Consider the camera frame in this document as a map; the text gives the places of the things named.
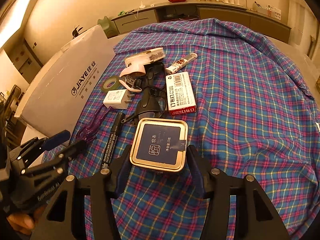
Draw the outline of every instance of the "plaid tablecloth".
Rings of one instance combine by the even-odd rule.
[[[263,35],[235,23],[207,19],[152,24],[127,35],[92,92],[74,134],[102,104],[101,84],[125,67],[124,58],[163,47],[169,66],[195,52],[188,71],[197,112],[176,116],[188,123],[188,144],[228,175],[252,174],[265,189],[292,239],[299,239],[320,209],[318,179],[319,111],[294,63]],[[131,114],[141,95],[134,97]],[[78,178],[99,169],[116,113],[109,114],[88,148],[69,168]],[[135,127],[126,124],[114,157],[131,144]],[[50,160],[61,149],[44,155]],[[93,239],[90,199],[85,200],[88,239]],[[199,199],[188,166],[181,173],[157,175],[133,167],[125,192],[113,201],[122,239],[199,239],[208,201]],[[235,228],[231,198],[228,239]]]

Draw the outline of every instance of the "glue stick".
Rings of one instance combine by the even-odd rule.
[[[170,67],[166,68],[165,71],[168,74],[175,74],[180,69],[185,67],[188,63],[196,59],[198,55],[196,53],[190,53],[188,56],[183,57],[182,59],[179,59],[177,62],[173,63]]]

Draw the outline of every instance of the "drawer handle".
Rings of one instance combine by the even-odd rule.
[[[139,19],[139,20],[131,21],[131,22],[128,22],[128,23],[133,23],[133,22],[137,22],[137,21],[141,21],[141,20],[146,20],[146,19],[148,19],[148,18],[143,18],[143,19]]]

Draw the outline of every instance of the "person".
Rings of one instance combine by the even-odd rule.
[[[36,209],[36,211],[33,213],[33,217],[20,212],[11,214],[9,217],[7,217],[7,221],[15,231],[29,236],[32,234],[32,230],[39,222],[39,219],[44,212],[45,207],[46,206],[41,206]]]

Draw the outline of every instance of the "black marker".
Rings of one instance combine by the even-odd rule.
[[[113,151],[115,149],[116,146],[116,142],[118,139],[118,133],[121,130],[121,121],[125,118],[125,114],[124,113],[118,113],[116,120],[113,124],[113,126],[111,127],[111,131],[110,131],[110,136],[107,142],[107,145],[104,149],[104,153],[103,153],[103,159],[101,161],[101,166],[100,166],[100,170],[104,169],[104,168],[108,168],[111,160],[112,160],[112,155],[113,155]]]

